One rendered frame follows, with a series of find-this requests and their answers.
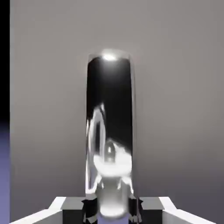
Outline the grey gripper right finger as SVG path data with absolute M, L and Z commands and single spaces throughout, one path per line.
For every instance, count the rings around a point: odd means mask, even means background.
M 178 209 L 169 197 L 130 197 L 128 224 L 217 224 Z

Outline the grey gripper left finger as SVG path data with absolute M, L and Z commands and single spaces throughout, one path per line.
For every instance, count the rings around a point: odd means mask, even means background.
M 56 197 L 49 208 L 9 224 L 98 224 L 97 197 Z

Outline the curved shiny metal door handle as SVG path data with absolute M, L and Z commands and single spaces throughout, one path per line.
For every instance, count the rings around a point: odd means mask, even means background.
M 85 195 L 95 216 L 137 224 L 133 183 L 135 86 L 131 56 L 120 49 L 89 55 L 86 83 Z

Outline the grey cabinet door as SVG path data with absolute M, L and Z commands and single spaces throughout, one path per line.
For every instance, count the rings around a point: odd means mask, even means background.
M 142 196 L 224 224 L 224 0 L 11 0 L 10 220 L 84 191 L 88 55 L 131 54 Z

